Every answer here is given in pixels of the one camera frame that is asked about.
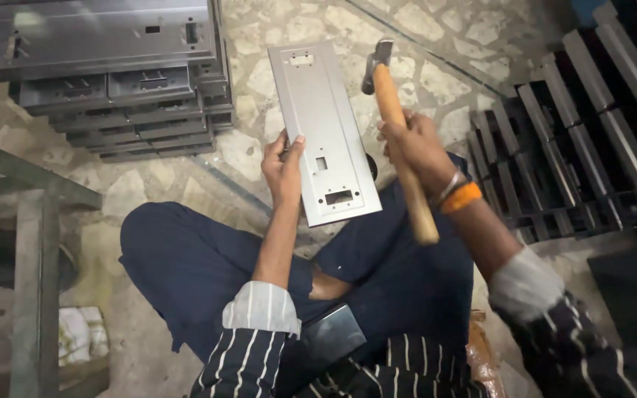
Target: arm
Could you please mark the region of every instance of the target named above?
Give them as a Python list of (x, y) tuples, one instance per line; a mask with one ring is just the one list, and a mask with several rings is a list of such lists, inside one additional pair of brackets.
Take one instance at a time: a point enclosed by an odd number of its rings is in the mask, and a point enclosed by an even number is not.
[[(409, 130), (379, 128), (393, 135), (421, 182), (438, 195), (458, 171), (431, 120), (409, 111), (405, 118)], [(482, 198), (449, 217), (488, 283), (491, 306), (508, 324), (546, 397), (637, 398), (637, 351), (610, 346), (561, 277), (523, 247)]]
[(282, 131), (265, 148), (262, 172), (274, 204), (270, 225), (251, 281), (223, 310), (225, 331), (193, 384), (193, 398), (271, 397), (285, 341), (301, 331), (287, 286), (299, 221), (304, 138), (298, 137), (281, 161), (287, 140)]

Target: stone floor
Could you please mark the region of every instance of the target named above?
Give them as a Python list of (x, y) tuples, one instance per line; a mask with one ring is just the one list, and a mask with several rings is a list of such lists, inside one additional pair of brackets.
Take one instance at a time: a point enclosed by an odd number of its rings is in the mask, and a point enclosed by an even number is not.
[[(0, 148), (104, 195), (102, 211), (62, 218), (63, 242), (77, 256), (82, 274), (61, 297), (62, 305), (102, 308), (112, 350), (112, 386), (104, 397), (181, 397), (202, 366), (186, 347), (180, 354), (171, 352), (164, 322), (118, 263), (119, 226), (142, 203), (175, 200), (232, 227), (257, 234), (265, 230), (270, 196), (259, 167), (262, 146), (283, 127), (267, 48), (333, 41), (365, 148), (379, 166), (381, 187), (394, 170), (375, 140), (375, 99), (359, 90), (365, 58), (377, 40), (396, 40), (391, 72), (402, 104), (433, 117), (444, 143), (466, 155), (469, 111), (487, 109), (492, 98), (512, 95), (513, 84), (536, 77), (538, 59), (552, 37), (562, 33), (561, 24), (543, 13), (540, 0), (222, 0), (222, 6), (238, 124), (217, 137), (214, 154), (102, 164), (85, 149), (71, 148), (45, 118), (28, 116), (7, 99), (6, 85), (0, 84)], [(15, 195), (0, 198), (0, 223), (14, 215), (14, 203)], [(304, 220), (296, 253), (311, 257), (341, 226), (309, 230)], [(592, 313), (601, 314), (615, 334), (582, 260), (590, 251), (565, 245), (556, 253), (551, 260), (558, 270), (593, 297), (598, 310)], [(488, 307), (486, 294), (482, 279), (477, 280), (474, 307)], [(0, 310), (2, 372), (11, 346), (10, 291), (0, 289)], [(502, 322), (491, 314), (486, 328), (501, 357), (522, 371)], [(536, 389), (530, 393), (536, 395)]]

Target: hammer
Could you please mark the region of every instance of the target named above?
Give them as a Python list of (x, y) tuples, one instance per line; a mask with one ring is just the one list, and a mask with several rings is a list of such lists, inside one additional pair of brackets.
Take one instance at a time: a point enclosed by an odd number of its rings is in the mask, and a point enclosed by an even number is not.
[[(391, 40), (382, 39), (375, 45), (375, 53), (368, 55), (361, 88), (362, 92), (367, 95), (375, 94), (382, 120), (394, 122), (406, 128), (407, 122), (397, 96), (397, 87), (390, 76), (392, 43)], [(439, 232), (434, 224), (434, 218), (422, 185), (394, 140), (390, 137), (386, 137), (386, 139), (390, 148), (390, 158), (395, 165), (397, 178), (400, 180), (405, 195), (414, 238), (421, 245), (435, 244), (439, 241)]]

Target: hand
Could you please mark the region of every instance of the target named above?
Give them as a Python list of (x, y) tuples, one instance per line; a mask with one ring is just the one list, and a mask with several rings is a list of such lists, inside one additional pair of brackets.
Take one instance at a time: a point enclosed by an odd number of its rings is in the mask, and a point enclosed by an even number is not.
[[(403, 109), (407, 128), (393, 122), (378, 122), (379, 141), (389, 138), (399, 148), (408, 165), (417, 173), (425, 189), (439, 194), (449, 185), (458, 168), (442, 146), (434, 122), (420, 113)], [(385, 145), (385, 156), (390, 148)]]
[(267, 178), (267, 185), (272, 194), (274, 207), (282, 204), (296, 205), (302, 198), (302, 177), (299, 173), (299, 158), (304, 152), (303, 135), (299, 135), (289, 148), (285, 160), (282, 160), (287, 141), (287, 129), (282, 130), (276, 141), (265, 146), (265, 157), (262, 160), (262, 172)]

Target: silver bangle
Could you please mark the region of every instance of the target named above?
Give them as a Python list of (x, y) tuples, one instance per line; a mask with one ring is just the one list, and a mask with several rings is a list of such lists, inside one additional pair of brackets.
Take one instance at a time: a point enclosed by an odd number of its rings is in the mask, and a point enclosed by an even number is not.
[(449, 185), (447, 185), (447, 187), (444, 188), (444, 190), (442, 191), (442, 194), (439, 195), (439, 203), (441, 203), (453, 191), (454, 186), (456, 186), (456, 183), (459, 182), (460, 176), (461, 176), (461, 171), (456, 170), (456, 173), (454, 173), (454, 177), (452, 178)]

